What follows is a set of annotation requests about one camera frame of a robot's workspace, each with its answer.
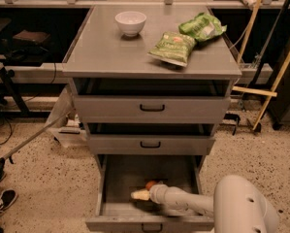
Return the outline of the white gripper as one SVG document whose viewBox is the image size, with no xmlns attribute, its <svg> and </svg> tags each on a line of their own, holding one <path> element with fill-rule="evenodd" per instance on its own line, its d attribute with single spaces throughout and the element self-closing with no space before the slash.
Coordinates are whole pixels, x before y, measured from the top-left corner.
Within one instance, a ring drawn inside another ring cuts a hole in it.
<svg viewBox="0 0 290 233">
<path fill-rule="evenodd" d="M 131 193 L 131 198 L 136 200 L 148 201 L 149 199 L 156 204 L 165 203 L 165 194 L 168 187 L 165 184 L 155 184 L 149 192 L 147 190 L 137 190 Z"/>
</svg>

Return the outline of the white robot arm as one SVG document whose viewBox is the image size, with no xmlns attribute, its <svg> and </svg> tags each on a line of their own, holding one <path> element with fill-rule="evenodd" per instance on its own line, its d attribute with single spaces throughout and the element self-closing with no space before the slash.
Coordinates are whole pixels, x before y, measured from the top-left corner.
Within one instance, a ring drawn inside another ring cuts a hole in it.
<svg viewBox="0 0 290 233">
<path fill-rule="evenodd" d="M 133 191 L 131 198 L 210 216 L 214 233 L 276 233 L 279 225 L 273 204 L 253 183 L 237 175 L 223 177 L 212 197 L 148 182 L 144 189 Z"/>
</svg>

